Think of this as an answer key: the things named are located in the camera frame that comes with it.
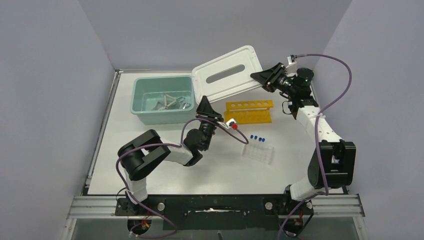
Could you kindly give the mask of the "metal crucible tongs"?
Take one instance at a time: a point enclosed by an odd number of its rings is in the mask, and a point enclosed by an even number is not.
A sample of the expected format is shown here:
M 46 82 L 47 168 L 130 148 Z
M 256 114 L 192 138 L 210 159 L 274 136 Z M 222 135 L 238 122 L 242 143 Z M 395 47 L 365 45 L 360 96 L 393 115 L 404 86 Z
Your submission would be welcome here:
M 177 108 L 178 109 L 188 109 L 191 107 L 191 103 L 189 100 L 187 100 L 184 96 L 178 97 L 176 99 L 177 101 Z

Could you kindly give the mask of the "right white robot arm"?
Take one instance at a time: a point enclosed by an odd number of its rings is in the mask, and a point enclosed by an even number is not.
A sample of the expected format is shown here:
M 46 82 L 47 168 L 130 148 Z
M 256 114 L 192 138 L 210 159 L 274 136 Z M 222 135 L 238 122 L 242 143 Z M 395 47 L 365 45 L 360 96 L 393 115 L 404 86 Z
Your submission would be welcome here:
M 280 95 L 289 101 L 290 114 L 315 142 L 306 176 L 289 185 L 290 194 L 281 199 L 282 209 L 289 214 L 295 213 L 301 207 L 301 200 L 324 195 L 329 189 L 349 186 L 353 182 L 357 149 L 353 142 L 344 140 L 326 121 L 312 95 L 314 72 L 301 67 L 294 75 L 289 75 L 286 67 L 278 63 L 250 76 L 267 92 L 280 91 Z

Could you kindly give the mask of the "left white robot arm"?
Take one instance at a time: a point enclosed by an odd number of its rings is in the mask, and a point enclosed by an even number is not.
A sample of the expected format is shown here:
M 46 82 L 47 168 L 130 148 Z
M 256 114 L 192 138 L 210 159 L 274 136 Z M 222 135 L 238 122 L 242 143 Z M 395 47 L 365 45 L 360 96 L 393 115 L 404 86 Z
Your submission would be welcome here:
M 129 201 L 136 205 L 148 198 L 147 176 L 162 162 L 191 167 L 202 159 L 202 152 L 209 149 L 223 117 L 213 109 L 208 98 L 202 96 L 195 119 L 200 122 L 199 127 L 182 134 L 180 143 L 165 143 L 156 130 L 149 129 L 118 150 L 117 163 L 124 170 L 122 177 Z

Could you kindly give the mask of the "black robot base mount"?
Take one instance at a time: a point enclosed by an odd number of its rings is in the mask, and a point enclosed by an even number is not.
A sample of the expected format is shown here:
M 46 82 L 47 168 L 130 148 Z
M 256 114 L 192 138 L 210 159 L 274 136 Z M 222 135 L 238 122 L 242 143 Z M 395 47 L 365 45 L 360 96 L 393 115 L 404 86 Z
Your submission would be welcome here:
M 115 214 L 127 217 L 127 229 L 139 236 L 153 233 L 155 220 L 163 231 L 247 230 L 277 231 L 293 238 L 314 216 L 311 202 L 300 203 L 281 194 L 164 195 L 153 194 L 141 204 L 128 195 L 116 198 Z

